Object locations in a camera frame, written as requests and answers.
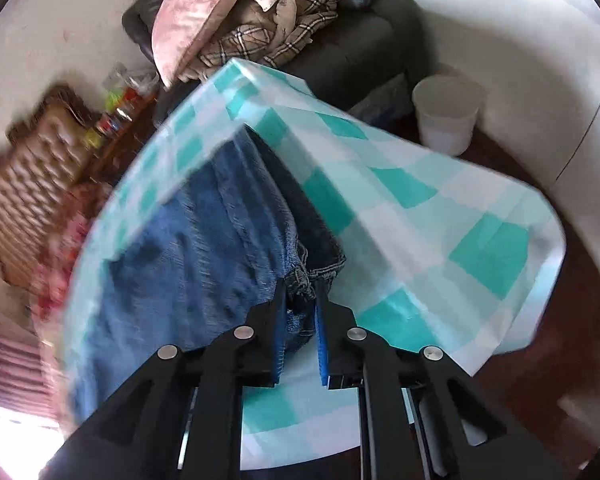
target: plaid blanket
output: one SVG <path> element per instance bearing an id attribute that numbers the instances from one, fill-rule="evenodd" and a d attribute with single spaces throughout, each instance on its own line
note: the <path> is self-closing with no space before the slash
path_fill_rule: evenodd
<path id="1" fill-rule="evenodd" d="M 180 79 L 206 80 L 233 57 L 278 68 L 293 59 L 312 35 L 337 18 L 339 1 L 279 0 L 265 12 L 253 0 L 238 0 Z"/>

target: red fabric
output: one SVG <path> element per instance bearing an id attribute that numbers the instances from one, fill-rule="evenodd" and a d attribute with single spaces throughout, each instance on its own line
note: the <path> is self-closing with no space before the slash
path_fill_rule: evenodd
<path id="1" fill-rule="evenodd" d="M 80 184 L 67 192 L 57 229 L 48 237 L 32 280 L 34 316 L 44 321 L 53 310 L 63 308 L 75 262 L 110 192 L 110 186 L 95 182 Z"/>

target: dark wooden floor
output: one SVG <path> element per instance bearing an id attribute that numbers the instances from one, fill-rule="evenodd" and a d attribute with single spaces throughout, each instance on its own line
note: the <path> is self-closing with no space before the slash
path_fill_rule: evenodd
<path id="1" fill-rule="evenodd" d="M 418 142 L 413 116 L 389 130 Z M 540 189 L 480 131 L 461 158 Z M 600 272 L 555 203 L 554 208 L 567 251 L 536 338 L 528 348 L 492 357 L 476 378 L 576 476 L 600 445 Z"/>

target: black leather sofa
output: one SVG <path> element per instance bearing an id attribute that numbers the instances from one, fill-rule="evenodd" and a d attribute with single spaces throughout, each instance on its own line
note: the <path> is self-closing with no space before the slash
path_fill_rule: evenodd
<path id="1" fill-rule="evenodd" d="M 161 3 L 137 0 L 122 17 L 126 33 L 149 60 L 151 30 Z M 338 12 L 333 23 L 282 67 L 304 79 L 316 97 L 348 110 L 400 73 L 410 86 L 429 74 L 426 34 L 413 0 L 341 0 Z M 156 126 L 199 84 L 177 81 L 162 90 L 154 113 Z"/>

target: white plastic bucket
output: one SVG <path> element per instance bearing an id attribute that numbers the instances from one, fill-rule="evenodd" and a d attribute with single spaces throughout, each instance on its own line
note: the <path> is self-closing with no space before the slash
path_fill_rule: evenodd
<path id="1" fill-rule="evenodd" d="M 432 75 L 413 89 L 420 141 L 440 153 L 457 156 L 469 147 L 484 93 L 458 76 Z"/>

